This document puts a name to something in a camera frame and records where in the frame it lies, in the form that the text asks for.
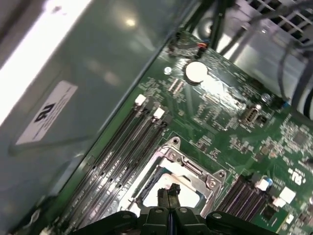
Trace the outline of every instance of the white label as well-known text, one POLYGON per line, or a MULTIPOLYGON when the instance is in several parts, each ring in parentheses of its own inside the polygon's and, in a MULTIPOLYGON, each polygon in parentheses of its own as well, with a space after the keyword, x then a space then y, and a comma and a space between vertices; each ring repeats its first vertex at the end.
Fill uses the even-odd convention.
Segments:
POLYGON ((76 90, 77 86, 69 82, 59 82, 16 144, 40 141, 76 90))

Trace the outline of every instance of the screw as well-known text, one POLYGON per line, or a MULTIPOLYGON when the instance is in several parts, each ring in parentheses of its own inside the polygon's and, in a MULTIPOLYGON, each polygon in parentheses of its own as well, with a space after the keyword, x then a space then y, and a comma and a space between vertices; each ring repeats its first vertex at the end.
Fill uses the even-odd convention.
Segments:
POLYGON ((211 188, 214 188, 214 187, 215 187, 215 185, 216 185, 215 180, 210 179, 210 180, 209 180, 209 186, 210 186, 211 188))
POLYGON ((123 219, 129 219, 131 216, 129 214, 123 215, 123 219))
POLYGON ((176 157, 175 153, 171 153, 170 154, 170 159, 174 159, 174 157, 176 157))
POLYGON ((165 75, 170 75, 171 73, 172 73, 172 68, 171 67, 165 67, 164 74, 165 75))
POLYGON ((180 211, 181 213, 186 213, 188 210, 183 207, 183 208, 180 208, 179 211, 180 211))
POLYGON ((216 218, 216 219, 221 219, 222 218, 222 216, 220 214, 217 214, 217 213, 214 213, 212 216, 214 218, 216 218))

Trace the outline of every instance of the cable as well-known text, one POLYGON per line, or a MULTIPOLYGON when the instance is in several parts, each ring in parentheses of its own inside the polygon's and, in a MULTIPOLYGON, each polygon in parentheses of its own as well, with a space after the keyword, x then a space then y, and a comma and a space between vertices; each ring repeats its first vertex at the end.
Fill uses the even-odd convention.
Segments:
MULTIPOLYGON (((286 96, 285 93, 285 88, 284 88, 284 67, 285 67, 285 63, 287 60, 287 57, 289 56, 289 54, 291 53, 293 48, 299 48, 299 46, 297 45, 297 41, 291 40, 285 49, 285 53, 282 57, 282 59, 279 62, 278 65, 278 85, 279 85, 279 89, 280 89, 280 93, 282 96, 282 99, 284 101, 288 101, 289 98, 286 96)), ((297 106, 299 105, 301 96, 303 95, 303 92, 307 86, 307 84, 309 83, 311 77, 313 75, 313 54, 310 55, 308 62, 306 64, 306 67, 304 68, 300 79, 298 81, 297 87, 294 91, 293 97, 292 97, 292 102, 291 102, 291 114, 292 116, 297 119, 298 121, 302 122, 304 125, 309 126, 309 127, 313 127, 313 121, 310 120, 310 109, 311 109, 311 100, 312 100, 312 95, 313 92, 311 91, 310 94, 307 96, 307 100, 305 102, 305 107, 303 110, 303 114, 298 112, 297 110, 297 106)))
POLYGON ((280 94, 282 96, 282 99, 286 102, 289 100, 289 98, 286 96, 286 93, 285 93, 284 68, 285 68, 286 59, 289 56, 289 54, 291 53, 294 45, 295 45, 294 40, 291 40, 287 44, 287 46, 285 48, 285 53, 284 53, 283 57, 281 58, 281 60, 279 61, 279 64, 278 64, 278 74, 277 74, 278 86, 279 86, 279 90, 280 90, 280 94))
MULTIPOLYGON (((289 6, 281 7, 279 9, 277 9, 276 11, 271 11, 267 14, 253 17, 248 23, 251 25, 251 24, 258 22, 258 21, 261 21, 263 19, 272 19, 272 18, 278 17, 280 15, 285 15, 285 14, 291 13, 292 11, 303 9, 303 8, 308 8, 311 6, 313 6, 313 0, 298 2, 295 4, 289 5, 289 6)), ((228 43, 228 45, 225 46, 221 50, 220 55, 225 55, 239 41, 239 39, 244 35, 245 32, 246 32, 246 29, 241 27, 236 32, 236 34, 232 38, 232 40, 228 43)))

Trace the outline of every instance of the ram slot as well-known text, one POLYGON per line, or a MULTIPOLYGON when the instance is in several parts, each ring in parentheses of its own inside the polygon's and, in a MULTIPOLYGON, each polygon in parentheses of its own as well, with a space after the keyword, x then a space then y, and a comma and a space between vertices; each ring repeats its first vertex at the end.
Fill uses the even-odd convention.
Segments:
MULTIPOLYGON (((98 166, 102 166, 105 161, 108 160, 108 153, 114 148, 114 145, 120 141, 120 138, 125 133, 125 131, 130 127, 131 122, 134 120, 135 116, 137 114, 137 110, 132 109, 131 112, 128 114, 126 119, 123 121, 119 129, 116 131, 116 134, 113 136, 113 138, 110 140, 110 142, 107 144, 107 146, 104 148, 102 153, 100 154, 97 161, 94 163, 94 167, 90 169, 85 176, 85 178, 81 181, 79 186, 77 187, 72 199, 69 201, 68 205, 70 205, 72 208, 75 207, 77 202, 84 196, 85 192, 89 189, 89 186, 92 184, 92 178, 96 174, 97 171, 101 170, 98 166)), ((70 213, 71 209, 65 210, 64 214, 61 215, 61 218, 68 217, 68 214, 70 213)))
POLYGON ((90 198, 90 193, 93 193, 96 188, 98 187, 100 178, 103 177, 104 172, 106 169, 110 168, 116 161, 115 156, 121 151, 122 149, 119 148, 115 153, 110 154, 117 145, 128 145, 134 136, 136 136, 137 132, 140 130, 142 123, 145 118, 145 114, 147 114, 148 111, 140 113, 139 118, 135 118, 137 115, 137 111, 132 112, 129 116, 129 118, 126 118, 125 122, 125 128, 119 128, 117 137, 113 137, 115 141, 110 141, 111 145, 107 147, 101 154, 100 160, 98 162, 98 168, 95 168, 92 171, 92 174, 90 174, 85 180, 84 184, 81 184, 81 187, 78 189, 80 190, 80 194, 75 197, 74 200, 72 200, 72 203, 69 204, 69 208, 65 210, 66 214, 61 217, 60 222, 58 223, 59 228, 67 227, 67 224, 70 224, 70 221, 72 221, 72 217, 77 214, 81 209, 83 209, 85 203, 88 203, 90 198), (126 133, 126 137, 123 138, 122 143, 119 141, 122 136, 126 133))
POLYGON ((255 189, 250 181, 240 176, 216 210, 251 221, 266 201, 264 192, 255 189))
POLYGON ((117 185, 117 187, 115 187, 113 192, 106 199, 105 203, 101 206, 101 209, 97 212, 97 215, 91 221, 88 221, 86 224, 84 224, 84 226, 89 224, 89 223, 93 223, 95 221, 98 221, 102 217, 104 211, 107 209, 107 207, 112 203, 112 201, 116 198, 117 194, 120 192, 121 187, 126 184, 128 179, 132 176, 133 171, 136 170, 136 168, 140 165, 141 161, 144 160, 147 152, 149 152, 149 150, 152 149, 152 147, 156 143, 159 135, 162 133, 163 128, 164 127, 159 127, 158 128, 158 130, 146 142, 147 143, 147 144, 145 144, 146 147, 143 148, 141 150, 141 152, 135 153, 135 151, 134 151, 134 153, 130 157, 133 160, 133 164, 130 165, 130 167, 127 169, 127 172, 125 173, 125 175, 123 175, 123 177, 121 178, 121 180, 120 180, 119 184, 117 185))
POLYGON ((234 184, 234 186, 230 189, 230 191, 227 193, 225 198, 222 200, 222 202, 216 208, 216 210, 220 211, 220 212, 229 211, 231 206, 233 205, 234 200, 236 200, 236 198, 238 198, 238 195, 244 190, 245 186, 246 185, 240 176, 238 178, 237 182, 234 184))
POLYGON ((154 124, 151 122, 151 118, 149 120, 146 120, 146 122, 140 128, 139 132, 136 133, 131 139, 129 139, 129 142, 126 145, 122 145, 122 147, 117 150, 115 156, 112 158, 112 164, 107 167, 107 169, 114 168, 112 174, 110 175, 110 177, 107 178, 104 185, 102 185, 100 189, 98 188, 98 190, 96 190, 96 188, 99 186, 100 183, 103 182, 103 180, 105 180, 105 174, 97 180, 97 183, 95 184, 96 187, 94 189, 95 194, 88 201, 88 203, 84 204, 82 206, 82 209, 78 211, 78 213, 74 216, 75 218, 73 222, 73 228, 78 228, 79 225, 86 219, 86 217, 89 215, 89 212, 97 206, 103 194, 107 192, 110 184, 112 183, 112 180, 114 180, 120 174, 120 172, 126 167, 126 164, 131 160, 130 157, 124 158, 125 155, 127 156, 125 152, 130 146, 130 143, 132 146, 131 151, 135 151, 135 149, 140 145, 140 142, 146 137, 147 133, 150 131, 153 125, 154 124))
POLYGON ((244 209, 245 204, 247 200, 249 200, 250 196, 251 196, 250 188, 248 186, 244 186, 241 196, 240 197, 238 196, 238 199, 234 201, 234 204, 236 204, 236 206, 232 207, 232 209, 228 211, 228 213, 238 216, 244 209))

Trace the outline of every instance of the capacitor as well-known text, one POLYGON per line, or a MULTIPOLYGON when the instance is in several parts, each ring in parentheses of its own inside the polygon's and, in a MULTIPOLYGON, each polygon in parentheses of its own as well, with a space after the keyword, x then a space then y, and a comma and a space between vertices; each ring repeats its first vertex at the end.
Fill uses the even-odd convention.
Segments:
POLYGON ((268 186, 273 185, 273 180, 271 178, 266 177, 265 180, 268 182, 268 186))
POLYGON ((185 69, 186 81, 191 85, 199 85, 207 77, 207 66, 199 61, 189 63, 185 69))
POLYGON ((269 103, 270 102, 270 95, 267 94, 267 93, 263 93, 261 95, 261 100, 264 102, 264 103, 269 103))

